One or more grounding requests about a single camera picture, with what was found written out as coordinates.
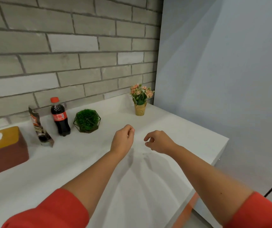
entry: forearm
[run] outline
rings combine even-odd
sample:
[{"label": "forearm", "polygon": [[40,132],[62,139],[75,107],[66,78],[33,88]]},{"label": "forearm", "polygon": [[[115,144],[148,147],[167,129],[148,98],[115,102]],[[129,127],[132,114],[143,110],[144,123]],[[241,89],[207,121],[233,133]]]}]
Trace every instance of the forearm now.
[{"label": "forearm", "polygon": [[225,225],[252,190],[226,176],[182,146],[169,151],[215,219]]},{"label": "forearm", "polygon": [[62,188],[73,193],[88,210],[89,217],[94,213],[99,199],[122,157],[107,152],[91,167],[79,174]]}]

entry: white countertop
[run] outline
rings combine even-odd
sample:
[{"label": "white countertop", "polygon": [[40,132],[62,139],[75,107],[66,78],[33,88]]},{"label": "white countertop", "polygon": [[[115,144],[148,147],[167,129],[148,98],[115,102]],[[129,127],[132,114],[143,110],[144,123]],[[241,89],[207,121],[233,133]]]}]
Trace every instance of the white countertop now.
[{"label": "white countertop", "polygon": [[[72,125],[76,112],[95,109],[101,116],[99,129],[79,133]],[[115,169],[88,227],[171,227],[194,194],[194,189],[172,158],[151,151],[143,138],[164,130],[176,143],[214,165],[228,138],[147,105],[136,116],[127,95],[67,111],[71,134],[56,134],[51,116],[41,122],[55,140],[43,147],[31,122],[16,124],[29,146],[27,162],[0,173],[0,227],[10,216],[37,206],[55,189],[77,176],[109,151],[116,130],[126,124],[135,128],[134,144]]]}]

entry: bottle label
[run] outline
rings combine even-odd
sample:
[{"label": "bottle label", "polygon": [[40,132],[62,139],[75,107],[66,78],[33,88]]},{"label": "bottle label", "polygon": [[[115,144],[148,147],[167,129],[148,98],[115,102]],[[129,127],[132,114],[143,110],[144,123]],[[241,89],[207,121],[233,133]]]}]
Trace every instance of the bottle label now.
[{"label": "bottle label", "polygon": [[66,112],[62,113],[62,114],[53,114],[54,120],[55,122],[58,121],[63,121],[67,118]]}]

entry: potted plant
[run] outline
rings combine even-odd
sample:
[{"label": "potted plant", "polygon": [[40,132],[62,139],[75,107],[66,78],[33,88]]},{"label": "potted plant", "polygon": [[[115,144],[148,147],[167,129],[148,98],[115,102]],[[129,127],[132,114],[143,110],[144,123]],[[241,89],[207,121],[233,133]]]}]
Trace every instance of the potted plant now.
[{"label": "potted plant", "polygon": [[153,96],[154,91],[152,91],[150,87],[147,88],[141,84],[131,86],[130,89],[130,94],[135,106],[135,113],[137,116],[143,116],[145,113],[145,107],[147,106],[147,99]]},{"label": "potted plant", "polygon": [[74,125],[82,133],[91,133],[98,129],[101,118],[95,110],[84,109],[76,114]]}]

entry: red bottle cap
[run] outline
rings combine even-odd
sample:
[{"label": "red bottle cap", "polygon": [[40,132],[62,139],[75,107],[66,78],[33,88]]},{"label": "red bottle cap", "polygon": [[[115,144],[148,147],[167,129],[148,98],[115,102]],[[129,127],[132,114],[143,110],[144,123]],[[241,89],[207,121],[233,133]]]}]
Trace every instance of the red bottle cap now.
[{"label": "red bottle cap", "polygon": [[50,101],[52,103],[56,103],[56,102],[59,102],[59,98],[58,97],[52,97],[52,98],[50,98]]}]

